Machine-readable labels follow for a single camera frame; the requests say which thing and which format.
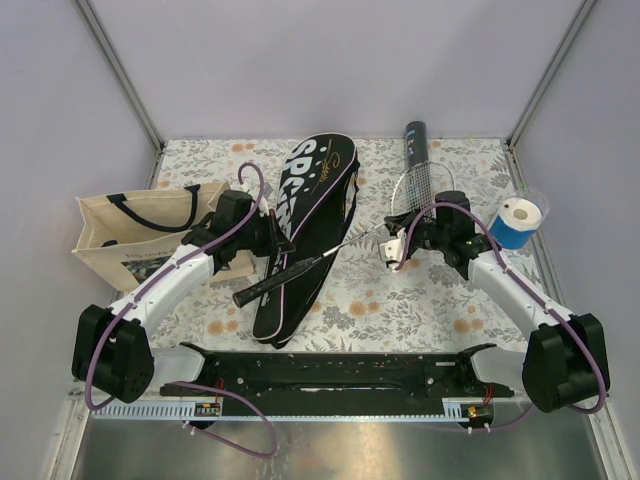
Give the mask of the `black sport racket cover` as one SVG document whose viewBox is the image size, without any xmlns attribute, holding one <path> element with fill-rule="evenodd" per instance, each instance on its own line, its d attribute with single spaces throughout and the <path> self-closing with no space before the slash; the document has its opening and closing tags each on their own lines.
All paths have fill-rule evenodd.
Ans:
<svg viewBox="0 0 640 480">
<path fill-rule="evenodd" d="M 292 150 L 281 170 L 275 216 L 295 250 L 270 258 L 268 276 L 343 242 L 357 205 L 359 168 L 355 142 L 344 134 L 317 134 Z M 255 340 L 276 349 L 286 346 L 320 294 L 336 256 L 330 254 L 261 297 Z"/>
</svg>

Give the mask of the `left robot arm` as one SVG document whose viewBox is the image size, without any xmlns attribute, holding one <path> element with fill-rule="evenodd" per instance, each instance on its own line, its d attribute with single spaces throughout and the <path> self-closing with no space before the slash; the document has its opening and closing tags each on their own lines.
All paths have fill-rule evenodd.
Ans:
<svg viewBox="0 0 640 480">
<path fill-rule="evenodd" d="M 184 235 L 174 254 L 135 290 L 106 308 L 80 315 L 71 373 L 85 388 L 131 403 L 149 388 L 180 382 L 196 395 L 216 386 L 217 372 L 195 347 L 153 348 L 161 322 L 196 287 L 229 268 L 236 255 L 288 253 L 274 210 L 238 190 L 227 190 Z"/>
</svg>

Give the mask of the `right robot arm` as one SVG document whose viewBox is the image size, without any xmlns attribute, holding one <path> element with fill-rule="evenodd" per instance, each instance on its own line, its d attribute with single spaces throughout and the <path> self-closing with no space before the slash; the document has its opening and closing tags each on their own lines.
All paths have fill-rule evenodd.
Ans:
<svg viewBox="0 0 640 480">
<path fill-rule="evenodd" d="M 416 188 L 398 191 L 384 220 L 392 240 L 381 248 L 395 270 L 419 249 L 438 251 L 445 263 L 485 292 L 527 341 L 524 352 L 498 346 L 468 350 L 455 383 L 475 396 L 490 384 L 523 391 L 540 411 L 570 407 L 595 414 L 610 388 L 604 327 L 591 313 L 577 315 L 545 295 L 501 254 L 461 191 L 434 197 Z"/>
</svg>

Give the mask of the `black shuttlecock tube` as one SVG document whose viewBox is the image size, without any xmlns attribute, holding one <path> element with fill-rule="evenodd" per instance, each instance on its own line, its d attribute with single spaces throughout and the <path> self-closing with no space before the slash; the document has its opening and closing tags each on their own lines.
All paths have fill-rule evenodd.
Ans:
<svg viewBox="0 0 640 480">
<path fill-rule="evenodd" d="M 403 140 L 407 169 L 428 161 L 426 124 L 423 121 L 409 122 L 404 129 Z"/>
</svg>

